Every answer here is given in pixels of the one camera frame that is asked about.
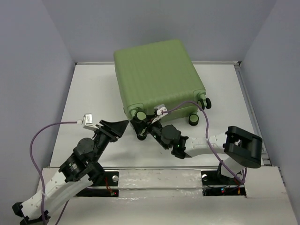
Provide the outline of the green suitcase with blue lining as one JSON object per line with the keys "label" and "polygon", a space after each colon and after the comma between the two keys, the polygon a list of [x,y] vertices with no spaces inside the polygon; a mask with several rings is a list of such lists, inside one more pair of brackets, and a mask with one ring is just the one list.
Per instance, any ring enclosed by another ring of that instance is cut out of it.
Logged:
{"label": "green suitcase with blue lining", "polygon": [[138,139],[144,140],[146,134],[135,117],[154,115],[157,106],[172,111],[163,122],[186,117],[192,126],[199,122],[195,103],[211,108],[206,88],[180,40],[116,50],[113,58],[123,110]]}

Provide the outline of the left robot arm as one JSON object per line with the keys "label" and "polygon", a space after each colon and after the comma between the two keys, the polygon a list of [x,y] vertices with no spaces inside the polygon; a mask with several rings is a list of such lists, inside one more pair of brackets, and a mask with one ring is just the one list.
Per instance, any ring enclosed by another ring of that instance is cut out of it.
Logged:
{"label": "left robot arm", "polygon": [[72,154],[59,167],[54,176],[45,182],[41,170],[42,188],[24,202],[12,206],[15,215],[22,218],[22,225],[46,225],[51,215],[85,188],[99,186],[105,179],[105,170],[98,162],[109,143],[118,141],[124,134],[129,121],[100,121],[93,125],[89,115],[73,122],[93,131],[92,138],[81,139]]}

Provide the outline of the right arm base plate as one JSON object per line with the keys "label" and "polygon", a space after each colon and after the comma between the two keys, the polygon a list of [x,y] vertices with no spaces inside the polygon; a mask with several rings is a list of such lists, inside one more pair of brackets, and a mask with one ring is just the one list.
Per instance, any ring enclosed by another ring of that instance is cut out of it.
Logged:
{"label": "right arm base plate", "polygon": [[203,196],[247,196],[245,186],[236,178],[228,178],[217,171],[201,171]]}

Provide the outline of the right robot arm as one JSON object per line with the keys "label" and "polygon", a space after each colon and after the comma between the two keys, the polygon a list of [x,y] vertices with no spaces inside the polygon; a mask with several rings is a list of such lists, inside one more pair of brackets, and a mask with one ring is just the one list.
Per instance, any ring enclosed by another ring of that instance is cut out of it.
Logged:
{"label": "right robot arm", "polygon": [[213,154],[219,161],[216,179],[226,184],[247,168],[261,167],[261,137],[237,126],[229,126],[219,135],[205,137],[183,136],[174,125],[162,126],[159,121],[148,125],[147,132],[166,150],[179,159]]}

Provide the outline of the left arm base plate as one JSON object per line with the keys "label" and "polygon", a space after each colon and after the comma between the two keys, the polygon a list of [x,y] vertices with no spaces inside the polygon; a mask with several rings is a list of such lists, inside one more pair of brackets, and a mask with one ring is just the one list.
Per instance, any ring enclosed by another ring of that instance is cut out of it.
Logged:
{"label": "left arm base plate", "polygon": [[76,197],[118,197],[119,196],[119,171],[106,170],[99,186],[92,184],[77,193]]}

